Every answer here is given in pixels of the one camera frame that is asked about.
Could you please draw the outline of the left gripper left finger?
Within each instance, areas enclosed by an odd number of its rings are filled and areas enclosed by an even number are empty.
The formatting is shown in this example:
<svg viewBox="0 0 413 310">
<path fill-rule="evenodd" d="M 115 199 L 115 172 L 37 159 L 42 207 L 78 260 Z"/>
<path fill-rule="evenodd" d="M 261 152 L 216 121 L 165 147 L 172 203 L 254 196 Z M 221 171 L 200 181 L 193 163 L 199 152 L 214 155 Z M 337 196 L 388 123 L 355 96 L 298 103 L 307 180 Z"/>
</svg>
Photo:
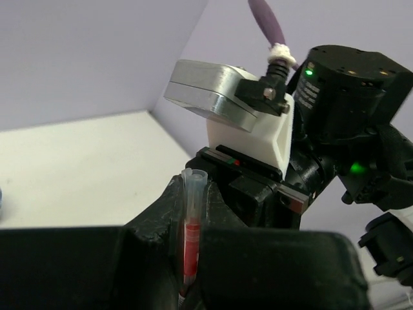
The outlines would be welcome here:
<svg viewBox="0 0 413 310">
<path fill-rule="evenodd" d="M 3 229 L 2 309 L 176 309 L 170 224 L 182 204 L 174 176 L 124 225 Z"/>
</svg>

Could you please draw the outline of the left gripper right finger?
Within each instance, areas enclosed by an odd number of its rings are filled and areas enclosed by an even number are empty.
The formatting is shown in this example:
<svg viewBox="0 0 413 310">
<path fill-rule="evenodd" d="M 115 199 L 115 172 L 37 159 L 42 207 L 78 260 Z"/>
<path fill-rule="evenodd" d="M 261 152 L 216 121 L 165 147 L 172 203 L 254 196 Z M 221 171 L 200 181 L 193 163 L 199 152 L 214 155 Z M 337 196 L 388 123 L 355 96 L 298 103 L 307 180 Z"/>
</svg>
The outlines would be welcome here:
<svg viewBox="0 0 413 310">
<path fill-rule="evenodd" d="M 198 267 L 206 309 L 370 309 L 358 254 L 342 234 L 249 228 L 215 183 Z"/>
</svg>

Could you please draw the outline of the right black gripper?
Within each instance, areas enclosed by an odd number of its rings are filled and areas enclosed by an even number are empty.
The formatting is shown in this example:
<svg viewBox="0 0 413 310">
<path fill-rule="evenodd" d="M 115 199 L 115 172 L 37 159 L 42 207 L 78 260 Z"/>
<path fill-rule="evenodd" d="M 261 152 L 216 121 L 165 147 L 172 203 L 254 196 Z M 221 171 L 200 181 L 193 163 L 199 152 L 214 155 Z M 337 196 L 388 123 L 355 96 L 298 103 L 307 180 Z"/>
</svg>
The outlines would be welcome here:
<svg viewBox="0 0 413 310">
<path fill-rule="evenodd" d="M 312 161 L 312 171 L 287 165 L 286 174 L 223 145 L 204 147 L 193 168 L 208 173 L 226 205 L 249 227 L 299 229 L 302 214 L 320 193 L 323 180 Z"/>
</svg>

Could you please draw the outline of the red gel pen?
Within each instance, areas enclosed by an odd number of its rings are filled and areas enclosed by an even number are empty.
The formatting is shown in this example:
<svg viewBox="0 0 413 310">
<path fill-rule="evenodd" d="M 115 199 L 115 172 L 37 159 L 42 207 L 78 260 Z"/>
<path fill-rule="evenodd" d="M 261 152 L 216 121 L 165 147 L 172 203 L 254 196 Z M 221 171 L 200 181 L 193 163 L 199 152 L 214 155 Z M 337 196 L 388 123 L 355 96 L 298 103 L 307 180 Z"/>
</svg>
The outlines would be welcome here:
<svg viewBox="0 0 413 310">
<path fill-rule="evenodd" d="M 199 261 L 199 241 L 201 232 L 201 220 L 195 217 L 185 220 L 183 242 L 183 286 L 179 291 L 178 307 L 182 309 L 186 294 L 190 286 L 195 282 L 197 265 Z"/>
</svg>

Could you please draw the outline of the blue white putty jar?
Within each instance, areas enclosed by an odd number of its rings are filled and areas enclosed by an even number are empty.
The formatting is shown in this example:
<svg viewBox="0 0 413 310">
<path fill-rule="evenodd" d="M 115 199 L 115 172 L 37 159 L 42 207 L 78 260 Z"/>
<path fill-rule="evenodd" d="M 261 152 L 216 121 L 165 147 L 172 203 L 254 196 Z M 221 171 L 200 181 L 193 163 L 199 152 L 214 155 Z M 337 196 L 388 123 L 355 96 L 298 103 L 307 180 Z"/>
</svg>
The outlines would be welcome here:
<svg viewBox="0 0 413 310">
<path fill-rule="evenodd" d="M 2 217 L 2 215 L 3 215 L 3 191 L 2 191 L 2 189 L 0 188 L 0 218 Z"/>
</svg>

